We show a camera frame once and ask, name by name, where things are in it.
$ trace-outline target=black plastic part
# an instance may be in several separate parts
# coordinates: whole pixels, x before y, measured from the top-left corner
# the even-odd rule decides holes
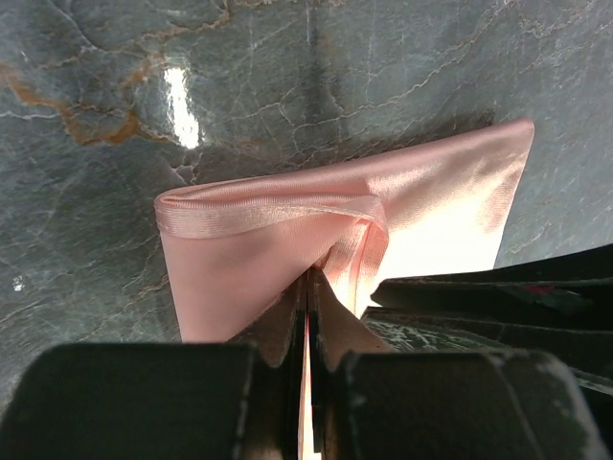
[[[609,458],[553,356],[349,355],[329,394],[326,460]]]
[[[391,279],[393,284],[402,279]],[[594,286],[613,283],[613,244],[587,251],[476,273],[416,277],[411,283],[485,283]]]
[[[247,345],[54,348],[16,391],[0,458],[233,458],[262,366]]]
[[[387,308],[367,309],[364,321],[366,324],[375,322],[395,327],[425,327],[449,335],[471,333],[474,337],[495,342],[499,345],[497,348],[551,353],[574,369],[613,381],[613,332],[610,331],[536,327],[491,320],[412,314],[406,310]]]

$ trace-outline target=satin napkin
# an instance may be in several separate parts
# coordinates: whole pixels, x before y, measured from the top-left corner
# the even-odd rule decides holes
[[[171,190],[155,211],[184,341],[222,341],[312,265],[356,316],[386,278],[491,269],[534,137],[521,118],[312,170]]]

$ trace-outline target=fabric fold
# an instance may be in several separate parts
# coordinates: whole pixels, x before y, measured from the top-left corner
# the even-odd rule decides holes
[[[522,118],[161,194],[156,217],[183,340],[230,338],[312,265],[357,316],[383,279],[492,268],[533,137]]]

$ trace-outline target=gray marble countertop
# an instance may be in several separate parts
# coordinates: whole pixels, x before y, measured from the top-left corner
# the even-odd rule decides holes
[[[613,3],[309,2],[0,0],[0,407],[59,342],[177,339],[177,186],[527,115],[498,264],[613,241]]]

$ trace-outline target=pink satin fabric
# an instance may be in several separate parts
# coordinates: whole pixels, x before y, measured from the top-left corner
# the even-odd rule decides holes
[[[385,278],[492,268],[533,137],[522,118],[161,194],[156,216],[182,338],[232,337],[312,265],[357,316]]]

